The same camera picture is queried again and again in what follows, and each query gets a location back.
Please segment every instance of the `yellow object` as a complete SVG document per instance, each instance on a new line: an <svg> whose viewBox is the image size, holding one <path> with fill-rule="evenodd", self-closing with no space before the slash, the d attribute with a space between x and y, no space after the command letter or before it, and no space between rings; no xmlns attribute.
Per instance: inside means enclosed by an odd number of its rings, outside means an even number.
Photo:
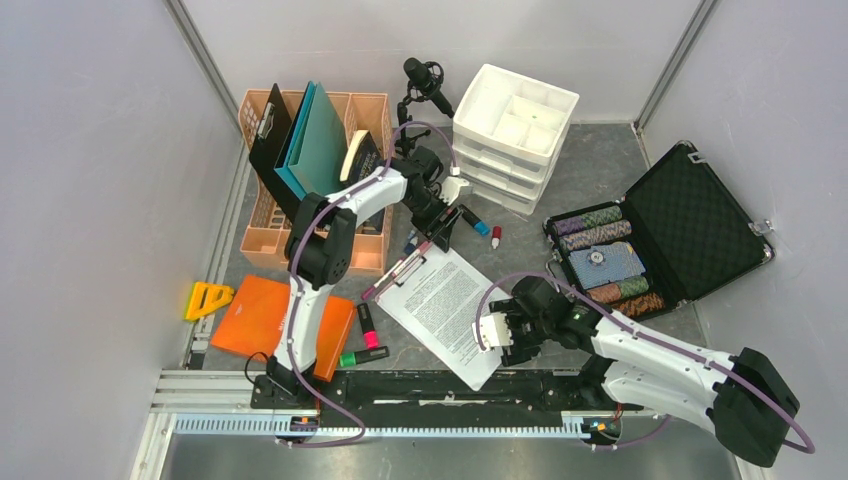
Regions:
<svg viewBox="0 0 848 480"><path fill-rule="evenodd" d="M196 322L200 317L209 315L233 301L236 291L226 285L194 282L191 297L188 299L185 319Z"/></svg>

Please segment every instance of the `teal binder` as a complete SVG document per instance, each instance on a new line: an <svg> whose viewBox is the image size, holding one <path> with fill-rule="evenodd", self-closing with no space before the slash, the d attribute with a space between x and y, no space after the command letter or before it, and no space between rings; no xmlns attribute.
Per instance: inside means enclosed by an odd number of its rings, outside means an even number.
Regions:
<svg viewBox="0 0 848 480"><path fill-rule="evenodd" d="M307 190L291 171L291 161L293 158L298 158L300 155L301 146L303 145L303 134L306 131L306 120L309 117L314 97L315 84L309 82L306 85L306 90L303 92L303 100L301 100L300 108L298 108L297 111L298 114L295 119L294 129L292 130L292 138L289 143L289 148L287 151L281 152L284 159L281 164L274 169L274 171L277 172L277 175L286 182L286 185L291 188L292 192L294 192L300 200L303 200L303 197L306 196Z"/></svg>
<svg viewBox="0 0 848 480"><path fill-rule="evenodd" d="M303 139L294 145L288 168L306 192L329 195L344 187L339 180L347 153L344 124L324 87L315 87L312 106L305 120Z"/></svg>

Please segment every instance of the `white paper document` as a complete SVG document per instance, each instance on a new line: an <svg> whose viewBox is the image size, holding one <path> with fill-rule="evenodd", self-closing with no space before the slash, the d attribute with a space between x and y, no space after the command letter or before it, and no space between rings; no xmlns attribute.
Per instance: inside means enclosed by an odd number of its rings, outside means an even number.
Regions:
<svg viewBox="0 0 848 480"><path fill-rule="evenodd" d="M501 364L500 347L481 352L471 324L483 292L492 282L453 249L431 248L418 270L403 285L377 297L377 305L433 352L473 390L479 390ZM508 298L495 289L493 300Z"/></svg>

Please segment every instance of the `case lid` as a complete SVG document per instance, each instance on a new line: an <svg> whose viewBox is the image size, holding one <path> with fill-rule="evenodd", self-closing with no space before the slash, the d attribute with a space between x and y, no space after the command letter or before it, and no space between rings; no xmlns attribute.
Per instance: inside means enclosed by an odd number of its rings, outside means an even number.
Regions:
<svg viewBox="0 0 848 480"><path fill-rule="evenodd" d="M712 168L680 142L627 191L680 299L697 300L771 256Z"/></svg>

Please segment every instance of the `orange storage crate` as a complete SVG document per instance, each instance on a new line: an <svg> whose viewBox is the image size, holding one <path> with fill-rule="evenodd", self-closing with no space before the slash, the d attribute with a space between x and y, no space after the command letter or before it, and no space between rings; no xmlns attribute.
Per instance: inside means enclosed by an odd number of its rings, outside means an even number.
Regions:
<svg viewBox="0 0 848 480"><path fill-rule="evenodd" d="M271 90L248 90L239 108L239 124L248 148L253 147L256 128L265 111ZM283 91L283 103L294 118L302 91ZM385 93L328 93L330 101L342 119L348 143L356 130L368 130L374 137L380 153L385 158L394 150L389 142L392 124L389 117L389 96ZM250 222L241 242L241 252L250 263L259 268L285 270L288 260L284 253L288 241L290 222L277 206L265 185L257 177L259 192L250 215ZM356 233L350 272L382 275L386 271L386 256L392 226L392 207L385 210L383 231L379 234Z"/></svg>

